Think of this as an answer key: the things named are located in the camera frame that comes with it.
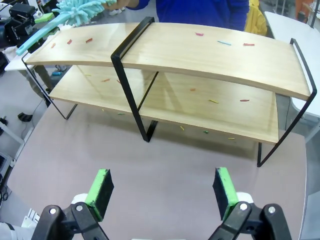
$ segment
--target yellow cloth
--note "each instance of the yellow cloth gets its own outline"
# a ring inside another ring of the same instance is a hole
[[[263,36],[267,34],[267,23],[265,16],[259,10],[259,0],[249,0],[249,12],[246,16],[244,31]]]

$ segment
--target person's hand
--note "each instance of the person's hand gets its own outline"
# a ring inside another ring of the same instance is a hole
[[[123,7],[136,7],[138,5],[139,1],[137,0],[117,0],[116,3],[112,4],[112,5],[108,5],[108,4],[103,4],[103,7],[105,9],[109,9],[109,10],[115,10],[115,9],[121,9]]]

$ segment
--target bolt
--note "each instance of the bolt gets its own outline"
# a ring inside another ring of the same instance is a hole
[[[83,209],[83,207],[81,205],[78,205],[78,206],[76,206],[75,209],[80,212]]]
[[[269,209],[268,209],[268,212],[271,213],[271,214],[274,214],[275,211],[276,211],[276,209],[275,209],[274,206],[271,206],[271,207],[269,207]]]
[[[241,209],[242,211],[246,210],[247,208],[248,208],[248,206],[247,206],[247,204],[245,204],[245,203],[242,203],[242,204],[240,205],[240,209]]]
[[[49,211],[50,214],[55,214],[56,212],[57,212],[57,210],[55,208],[51,208]]]

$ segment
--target blue sweater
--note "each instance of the blue sweater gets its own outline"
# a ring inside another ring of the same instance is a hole
[[[136,8],[145,8],[150,0],[139,0]],[[243,31],[249,0],[156,0],[160,22],[198,24]]]

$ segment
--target wooden shelf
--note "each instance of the wooden shelf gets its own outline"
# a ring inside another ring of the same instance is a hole
[[[243,136],[269,144],[279,140],[275,94],[220,80],[159,73],[139,113],[184,128],[226,133],[228,138]]]
[[[137,69],[125,72],[138,106],[155,72]],[[117,80],[112,67],[74,65],[50,97],[132,114]],[[227,133],[228,138],[243,136],[271,144],[279,140],[275,94],[220,80],[159,73],[139,113],[143,118],[160,122]]]
[[[125,73],[138,106],[155,72],[126,69]],[[118,76],[113,67],[74,65],[55,86],[50,97],[132,114],[122,86],[117,80]]]
[[[27,63],[111,67],[112,52],[135,26],[137,23],[116,23],[62,31],[33,53]],[[302,100],[310,95],[291,44],[225,28],[152,23],[122,62],[125,68],[217,79]]]

